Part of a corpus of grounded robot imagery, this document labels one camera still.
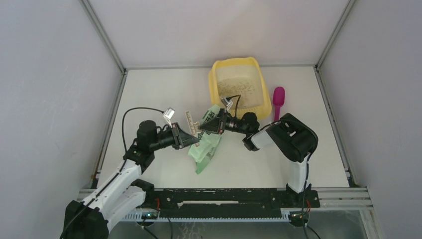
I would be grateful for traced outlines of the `green cat litter bag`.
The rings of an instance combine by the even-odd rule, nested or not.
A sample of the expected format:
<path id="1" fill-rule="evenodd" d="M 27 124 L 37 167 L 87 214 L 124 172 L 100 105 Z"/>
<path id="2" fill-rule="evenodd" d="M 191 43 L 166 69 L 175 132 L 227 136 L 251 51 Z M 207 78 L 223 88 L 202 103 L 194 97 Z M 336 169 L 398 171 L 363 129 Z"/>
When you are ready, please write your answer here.
<path id="1" fill-rule="evenodd" d="M 220 106 L 218 105 L 210 107 L 199 121 L 200 125 L 214 118 L 219 111 Z M 195 161 L 197 174 L 201 174 L 210 163 L 220 143 L 221 137 L 222 135 L 201 130 L 197 137 L 199 139 L 199 143 L 190 146 L 188 156 Z"/>

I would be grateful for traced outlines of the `pink plastic litter scoop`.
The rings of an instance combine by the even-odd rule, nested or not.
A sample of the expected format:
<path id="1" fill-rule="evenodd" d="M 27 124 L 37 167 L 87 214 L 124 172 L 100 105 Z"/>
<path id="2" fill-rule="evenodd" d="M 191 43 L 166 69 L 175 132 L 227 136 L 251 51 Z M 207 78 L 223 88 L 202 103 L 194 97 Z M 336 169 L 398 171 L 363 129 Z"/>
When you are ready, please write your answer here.
<path id="1" fill-rule="evenodd" d="M 280 118 L 280 110 L 281 107 L 285 103 L 285 89 L 283 87 L 276 87 L 273 92 L 273 100 L 274 106 L 274 121 L 279 120 Z"/>

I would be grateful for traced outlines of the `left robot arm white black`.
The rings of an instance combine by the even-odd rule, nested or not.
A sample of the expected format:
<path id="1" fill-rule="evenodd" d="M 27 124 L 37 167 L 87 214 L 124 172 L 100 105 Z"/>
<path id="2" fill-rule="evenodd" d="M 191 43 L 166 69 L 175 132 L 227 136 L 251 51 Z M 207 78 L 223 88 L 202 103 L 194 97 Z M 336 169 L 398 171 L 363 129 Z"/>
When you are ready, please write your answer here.
<path id="1" fill-rule="evenodd" d="M 153 184 L 140 179 L 154 160 L 154 152 L 168 146 L 183 149 L 198 142 L 197 137 L 183 131 L 176 122 L 162 129 L 152 120 L 141 122 L 136 138 L 114 174 L 82 201 L 68 204 L 60 238 L 108 238 L 114 226 L 131 210 L 155 203 Z"/>

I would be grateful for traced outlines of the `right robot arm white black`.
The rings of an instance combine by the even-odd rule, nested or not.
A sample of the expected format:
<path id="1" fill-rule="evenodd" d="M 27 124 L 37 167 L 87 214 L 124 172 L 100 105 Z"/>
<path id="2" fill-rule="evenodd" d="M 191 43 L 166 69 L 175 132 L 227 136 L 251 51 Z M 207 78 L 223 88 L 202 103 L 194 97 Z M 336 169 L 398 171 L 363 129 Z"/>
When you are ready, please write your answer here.
<path id="1" fill-rule="evenodd" d="M 290 164 L 288 202 L 293 207 L 301 207 L 308 199 L 305 190 L 309 187 L 309 159 L 317 149 L 318 136 L 290 113 L 262 128 L 259 126 L 253 112 L 247 112 L 239 119 L 220 109 L 215 117 L 200 124 L 199 129 L 214 134 L 225 131 L 243 134 L 243 144 L 249 151 L 276 145 Z"/>

